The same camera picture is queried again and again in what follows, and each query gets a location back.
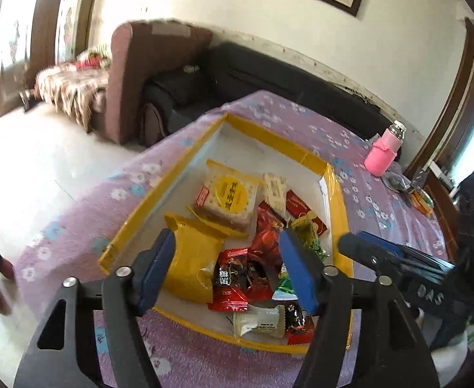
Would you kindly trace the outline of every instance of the purple bedsheet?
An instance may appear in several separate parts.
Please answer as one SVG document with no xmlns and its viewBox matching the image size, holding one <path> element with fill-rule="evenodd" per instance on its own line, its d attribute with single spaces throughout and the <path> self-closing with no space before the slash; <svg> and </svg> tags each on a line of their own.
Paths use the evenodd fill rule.
<svg viewBox="0 0 474 388">
<path fill-rule="evenodd" d="M 442 232 L 434 215 L 409 208 L 382 181 L 364 169 L 365 142 L 341 125 L 272 93 L 257 92 L 210 111 L 195 123 L 136 156 L 123 170 L 93 188 L 52 221 L 26 248 L 16 264 L 19 289 L 37 317 L 61 282 L 102 278 L 96 260 L 127 216 L 175 162 L 224 112 L 232 112 L 287 137 L 335 168 L 341 184 L 349 228 L 368 231 L 447 259 Z M 400 171 L 395 164 L 394 170 Z M 354 263 L 355 277 L 372 279 L 370 270 Z M 352 346 L 346 353 L 339 384 L 350 381 L 358 346 L 359 316 Z M 114 377 L 107 359 L 100 315 L 95 333 L 105 382 Z M 151 361 L 163 387 L 290 387 L 301 359 L 286 354 L 250 351 L 184 328 L 150 311 L 139 320 Z"/>
</svg>

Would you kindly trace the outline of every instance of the yellow tape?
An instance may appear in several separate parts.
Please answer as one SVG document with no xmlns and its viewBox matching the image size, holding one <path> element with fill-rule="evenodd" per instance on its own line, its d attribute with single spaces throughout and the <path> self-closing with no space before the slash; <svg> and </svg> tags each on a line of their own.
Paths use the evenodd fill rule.
<svg viewBox="0 0 474 388">
<path fill-rule="evenodd" d="M 104 255 L 99 259 L 99 265 L 105 273 L 109 273 L 111 267 L 117 256 L 124 250 L 130 238 L 142 226 L 148 213 L 156 206 L 162 195 L 174 184 L 178 176 L 193 160 L 197 152 L 209 140 L 210 137 L 219 129 L 224 122 L 228 122 L 233 128 L 240 131 L 244 135 L 254 138 L 255 140 L 270 146 L 274 150 L 286 155 L 299 164 L 305 166 L 310 171 L 313 171 L 319 176 L 323 176 L 327 184 L 328 203 L 331 211 L 331 232 L 332 232 L 332 251 L 333 262 L 343 273 L 349 277 L 353 277 L 352 260 L 338 252 L 337 242 L 339 238 L 345 233 L 349 232 L 347 212 L 345 209 L 345 202 L 341 193 L 341 187 L 334 175 L 332 165 L 320 159 L 306 148 L 297 143 L 293 143 L 287 138 L 276 135 L 266 128 L 252 123 L 244 118 L 240 118 L 232 113 L 226 113 L 213 123 L 206 132 L 197 140 L 190 150 L 183 155 L 183 157 L 176 163 L 176 165 L 164 176 L 163 180 L 149 192 L 134 212 L 122 225 L 113 241 L 108 245 Z M 243 340 L 242 338 L 235 338 L 231 335 L 217 333 L 210 329 L 206 329 L 200 325 L 193 324 L 183 318 L 173 315 L 162 308 L 155 307 L 157 312 L 170 318 L 171 320 L 197 331 L 199 333 L 208 335 L 220 341 L 228 342 L 236 346 L 246 347 L 249 349 L 264 350 L 276 353 L 306 353 L 307 345 L 275 345 L 268 343 L 259 343 L 254 341 Z M 347 348 L 350 346 L 352 335 L 352 319 L 350 320 L 350 331 L 347 343 Z"/>
<path fill-rule="evenodd" d="M 198 220 L 201 220 L 205 225 L 211 228 L 217 229 L 224 233 L 228 238 L 244 239 L 248 237 L 247 233 L 236 231 L 235 229 L 229 228 L 212 220 L 208 220 L 203 216 L 199 216 L 191 206 L 185 206 L 189 212 L 191 212 Z"/>
</svg>

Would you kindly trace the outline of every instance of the snack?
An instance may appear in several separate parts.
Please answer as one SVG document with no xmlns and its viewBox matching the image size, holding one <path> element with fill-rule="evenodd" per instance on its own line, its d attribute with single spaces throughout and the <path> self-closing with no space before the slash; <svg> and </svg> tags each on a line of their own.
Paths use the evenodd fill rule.
<svg viewBox="0 0 474 388">
<path fill-rule="evenodd" d="M 423 215 L 433 212 L 434 203 L 431 197 L 424 190 L 415 190 L 409 194 L 411 205 L 420 211 Z"/>
<path fill-rule="evenodd" d="M 321 221 L 321 219 L 313 212 L 303 200 L 298 197 L 292 190 L 287 191 L 286 205 L 287 211 L 291 213 L 296 219 L 308 215 L 313 221 L 316 233 L 323 235 L 327 230 L 327 226 Z"/>
<path fill-rule="evenodd" d="M 257 261 L 248 261 L 246 277 L 248 288 L 246 289 L 246 298 L 248 302 L 257 302 L 259 300 L 270 300 L 272 290 L 262 265 Z"/>
<path fill-rule="evenodd" d="M 309 217 L 309 215 L 301 216 L 299 219 L 293 220 L 290 223 L 290 227 L 296 233 L 298 238 L 303 242 L 303 246 L 305 248 L 314 251 L 318 258 L 323 262 L 325 258 L 328 257 L 327 253 L 321 248 L 320 240 L 316 235 L 315 228 L 313 226 L 313 221 Z M 297 300 L 298 297 L 294 292 L 293 285 L 289 274 L 287 272 L 287 268 L 285 268 L 285 264 L 282 264 L 282 268 L 280 269 L 280 274 L 278 275 L 280 281 L 278 283 L 278 287 L 276 288 L 275 292 L 273 293 L 272 299 L 273 300 Z"/>
<path fill-rule="evenodd" d="M 313 318 L 298 304 L 288 304 L 285 306 L 285 332 L 288 345 L 310 343 L 314 336 Z"/>
<path fill-rule="evenodd" d="M 193 209 L 191 206 L 186 206 L 186 207 L 187 207 L 187 210 L 189 210 L 189 212 L 191 212 L 197 219 L 201 220 L 204 224 L 210 226 L 211 228 L 214 228 L 215 230 L 224 233 L 228 238 L 244 239 L 248 237 L 247 233 L 240 232 L 228 226 L 224 226 L 220 223 L 209 220 L 197 214 L 197 211 Z"/>
<path fill-rule="evenodd" d="M 208 159 L 208 176 L 197 195 L 198 215 L 240 231 L 246 231 L 261 180 Z"/>
<path fill-rule="evenodd" d="M 278 232 L 284 228 L 283 219 L 279 217 L 265 201 L 257 206 L 257 233 L 248 256 L 264 267 L 275 267 L 278 271 L 282 266 L 282 257 L 278 248 Z"/>
<path fill-rule="evenodd" d="M 265 333 L 275 338 L 285 334 L 285 307 L 259 308 L 249 305 L 247 311 L 233 313 L 233 335 L 242 337 L 249 331 Z"/>
<path fill-rule="evenodd" d="M 176 237 L 176 253 L 163 282 L 174 296 L 208 303 L 213 300 L 212 277 L 225 235 L 197 220 L 165 213 Z"/>
<path fill-rule="evenodd" d="M 287 195 L 287 181 L 285 178 L 275 176 L 271 173 L 264 174 L 264 198 L 267 204 L 285 217 L 285 197 Z"/>
<path fill-rule="evenodd" d="M 214 274 L 214 300 L 208 308 L 215 311 L 245 311 L 248 299 L 246 260 L 248 248 L 227 249 L 219 254 Z"/>
<path fill-rule="evenodd" d="M 289 226 L 294 233 L 300 238 L 300 241 L 303 242 L 305 248 L 314 251 L 319 257 L 321 262 L 328 257 L 327 253 L 321 248 L 320 239 L 316 235 L 316 231 L 313 226 L 313 221 L 309 215 L 301 216 L 299 219 L 293 220 L 290 222 Z"/>
<path fill-rule="evenodd" d="M 293 289 L 293 284 L 285 268 L 285 264 L 282 264 L 280 268 L 280 273 L 278 274 L 280 281 L 278 282 L 278 287 L 272 295 L 273 300 L 298 300 L 298 296 Z"/>
</svg>

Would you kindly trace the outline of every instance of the blue gripper pad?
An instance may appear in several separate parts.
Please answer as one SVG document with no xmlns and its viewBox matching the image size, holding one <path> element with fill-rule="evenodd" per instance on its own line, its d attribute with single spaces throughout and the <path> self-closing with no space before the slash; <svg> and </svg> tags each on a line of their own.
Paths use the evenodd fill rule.
<svg viewBox="0 0 474 388">
<path fill-rule="evenodd" d="M 320 286 L 324 265 L 316 253 L 303 246 L 292 229 L 280 232 L 278 246 L 300 306 L 315 315 L 319 310 L 316 288 Z"/>
<path fill-rule="evenodd" d="M 176 253 L 174 232 L 169 229 L 162 230 L 150 253 L 153 255 L 142 278 L 139 294 L 138 310 L 142 315 L 155 305 L 161 285 Z"/>
<path fill-rule="evenodd" d="M 401 258 L 404 257 L 403 252 L 401 249 L 397 246 L 396 243 L 389 242 L 386 239 L 380 238 L 378 236 L 372 235 L 371 233 L 362 231 L 357 234 L 363 241 L 367 241 L 370 243 L 373 243 L 373 245 L 380 246 L 381 248 L 384 248 L 386 251 L 391 252 L 392 254 L 399 256 Z"/>
</svg>

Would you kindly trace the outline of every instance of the pink water bottle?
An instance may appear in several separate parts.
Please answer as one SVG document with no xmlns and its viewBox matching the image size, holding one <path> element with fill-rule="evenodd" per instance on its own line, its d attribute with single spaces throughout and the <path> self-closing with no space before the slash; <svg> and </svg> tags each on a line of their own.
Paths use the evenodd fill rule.
<svg viewBox="0 0 474 388">
<path fill-rule="evenodd" d="M 365 168 L 374 176 L 381 176 L 397 156 L 397 150 L 404 141 L 406 127 L 395 121 L 386 129 L 382 137 L 377 139 L 365 159 Z"/>
</svg>

